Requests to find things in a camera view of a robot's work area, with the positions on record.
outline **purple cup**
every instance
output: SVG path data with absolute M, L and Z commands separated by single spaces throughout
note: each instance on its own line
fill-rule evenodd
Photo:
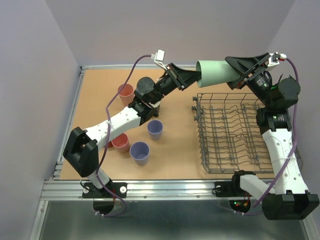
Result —
M 152 140 L 159 140 L 162 132 L 164 131 L 164 125 L 159 120 L 151 120 L 147 125 L 149 136 Z
M 130 147 L 130 155 L 136 164 L 143 166 L 148 163 L 150 149 L 148 144 L 138 141 Z

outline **red cup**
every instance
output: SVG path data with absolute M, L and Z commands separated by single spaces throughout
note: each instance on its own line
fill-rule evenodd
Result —
M 123 84 L 118 87 L 118 93 L 122 87 L 123 87 Z M 130 84 L 126 84 L 124 86 L 124 88 L 122 89 L 122 91 L 119 93 L 119 97 L 120 97 L 123 105 L 128 106 L 128 104 L 130 104 L 135 97 L 134 87 Z
M 128 136 L 124 133 L 117 136 L 111 142 L 120 153 L 126 153 L 130 149 Z

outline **black wire basket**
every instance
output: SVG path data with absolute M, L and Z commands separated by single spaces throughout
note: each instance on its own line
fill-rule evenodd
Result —
M 198 93 L 193 100 L 202 165 L 208 173 L 273 173 L 256 123 L 257 109 L 263 104 L 253 93 Z

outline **metal rack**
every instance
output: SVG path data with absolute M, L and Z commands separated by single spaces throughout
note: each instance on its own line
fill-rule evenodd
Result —
M 210 174 L 238 170 L 273 173 L 267 146 L 256 123 L 262 103 L 252 93 L 198 93 L 194 120 L 198 123 L 201 159 Z

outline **wall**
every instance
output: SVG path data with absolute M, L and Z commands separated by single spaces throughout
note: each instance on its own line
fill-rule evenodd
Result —
M 0 239 L 29 239 L 71 109 L 78 64 L 44 0 L 0 7 Z
M 311 193 L 320 196 L 319 9 L 319 0 L 296 0 L 268 50 L 286 53 L 297 67 L 301 93 L 296 126 L 298 148 L 304 160 L 302 175 Z M 272 71 L 276 79 L 280 73 L 294 76 L 286 62 Z M 313 218 L 320 231 L 320 207 L 313 212 Z
M 132 64 L 157 49 L 177 64 L 259 55 L 294 0 L 46 2 L 76 60 L 88 66 Z

